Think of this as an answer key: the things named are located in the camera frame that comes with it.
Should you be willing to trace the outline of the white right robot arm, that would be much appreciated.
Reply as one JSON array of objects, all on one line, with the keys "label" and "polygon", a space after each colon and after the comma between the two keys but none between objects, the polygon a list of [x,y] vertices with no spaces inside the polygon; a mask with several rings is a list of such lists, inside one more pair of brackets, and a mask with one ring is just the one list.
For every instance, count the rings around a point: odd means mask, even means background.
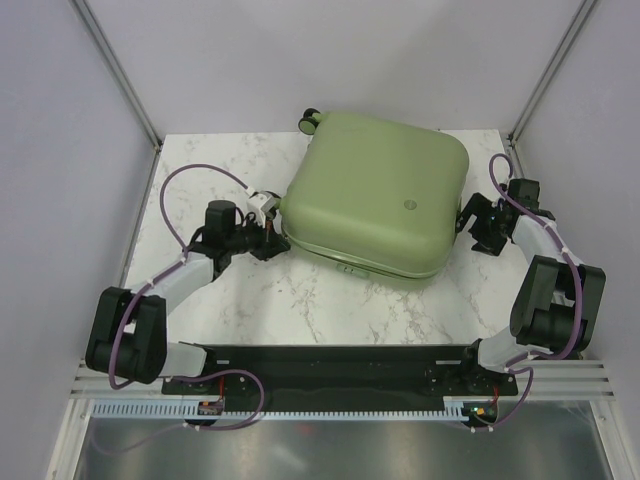
[{"label": "white right robot arm", "polygon": [[515,179],[501,184],[502,197],[475,193],[456,219],[469,229],[476,252],[498,256],[507,243],[519,247],[528,270],[511,309],[509,325],[464,350],[458,381],[477,394],[524,360],[564,360],[591,342],[606,284],[605,272],[571,252],[556,219],[539,207],[539,183]]}]

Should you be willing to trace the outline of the green hard-shell suitcase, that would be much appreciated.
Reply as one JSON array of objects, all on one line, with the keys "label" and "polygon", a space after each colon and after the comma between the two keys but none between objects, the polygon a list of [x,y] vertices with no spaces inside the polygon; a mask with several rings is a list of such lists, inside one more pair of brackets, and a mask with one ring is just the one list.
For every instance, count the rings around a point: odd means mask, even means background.
[{"label": "green hard-shell suitcase", "polygon": [[425,283],[446,265],[469,170],[461,141],[346,111],[308,108],[310,136],[280,202],[281,229],[308,255],[361,277]]}]

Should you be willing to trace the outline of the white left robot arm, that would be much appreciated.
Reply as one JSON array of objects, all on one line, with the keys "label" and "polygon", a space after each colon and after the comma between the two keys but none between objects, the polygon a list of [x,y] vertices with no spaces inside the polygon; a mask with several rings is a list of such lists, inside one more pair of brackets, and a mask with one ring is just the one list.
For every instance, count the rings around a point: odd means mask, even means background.
[{"label": "white left robot arm", "polygon": [[231,201],[211,201],[204,224],[173,264],[131,289],[105,289],[86,347],[87,367],[105,373],[114,390],[158,379],[169,355],[167,319],[173,310],[216,281],[234,256],[268,261],[290,250],[274,227],[279,203],[277,197],[258,194],[242,214]]}]

